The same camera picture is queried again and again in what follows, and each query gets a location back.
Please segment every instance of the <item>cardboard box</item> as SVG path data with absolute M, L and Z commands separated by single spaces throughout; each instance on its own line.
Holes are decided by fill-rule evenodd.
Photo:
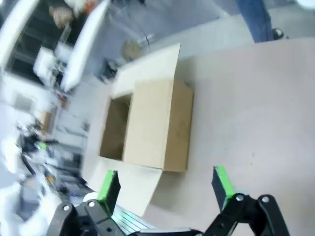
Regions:
M 106 172 L 117 170 L 117 204 L 139 216 L 162 171 L 186 170 L 193 92 L 174 79 L 179 49 L 121 68 L 112 86 L 100 86 L 95 102 L 82 177 L 99 191 Z
M 51 127 L 51 119 L 52 113 L 51 112 L 43 112 L 40 118 L 40 122 L 43 124 L 42 131 L 47 134 L 50 131 Z

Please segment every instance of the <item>cable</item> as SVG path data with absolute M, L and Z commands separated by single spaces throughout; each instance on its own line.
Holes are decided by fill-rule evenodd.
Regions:
M 147 37 L 146 33 L 144 32 L 143 28 L 140 26 L 140 24 L 139 24 L 133 17 L 131 17 L 130 12 L 128 11 L 128 7 L 126 7 L 126 12 L 127 12 L 128 17 L 129 17 L 132 21 L 134 21 L 134 23 L 138 26 L 138 28 L 141 30 L 141 32 L 142 32 L 142 33 L 144 34 L 144 36 L 146 37 L 146 40 L 147 40 L 147 43 L 148 43 L 149 52 L 151 52 L 150 43 L 149 43 L 148 37 Z
M 24 165 L 26 166 L 26 168 L 28 169 L 28 171 L 32 174 L 32 176 L 36 175 L 35 170 L 31 167 L 27 158 L 23 154 L 21 154 L 21 159 L 22 159 Z

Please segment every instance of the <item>white object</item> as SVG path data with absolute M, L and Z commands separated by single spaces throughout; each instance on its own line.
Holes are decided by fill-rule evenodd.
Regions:
M 26 221 L 16 214 L 20 205 L 21 185 L 13 185 L 0 190 L 0 234 L 2 236 L 44 236 L 61 199 L 50 191 L 40 201 L 38 209 Z
M 29 173 L 21 159 L 22 150 L 15 145 L 16 137 L 8 137 L 1 143 L 4 165 L 13 174 Z
M 52 87 L 55 83 L 52 72 L 56 61 L 57 59 L 52 50 L 44 47 L 40 48 L 33 66 L 33 71 L 48 87 Z
M 87 195 L 84 196 L 83 202 L 86 203 L 88 200 L 97 199 L 97 196 L 98 196 L 97 192 L 88 193 Z
M 71 54 L 73 52 L 73 47 L 69 46 L 66 43 L 59 42 L 55 49 L 56 57 L 64 63 L 68 63 Z
M 98 5 L 87 18 L 83 29 L 76 41 L 71 57 L 66 67 L 61 87 L 65 92 L 79 84 L 90 50 L 99 31 L 104 23 L 105 13 L 109 8 L 110 0 L 104 0 Z
M 64 0 L 68 6 L 70 6 L 74 13 L 78 15 L 79 13 L 83 12 L 85 3 L 87 0 Z
M 175 44 L 119 68 L 111 93 L 112 98 L 132 93 L 136 82 L 174 79 L 180 47 L 180 43 Z
M 315 10 L 314 0 L 296 0 L 296 2 L 306 10 Z

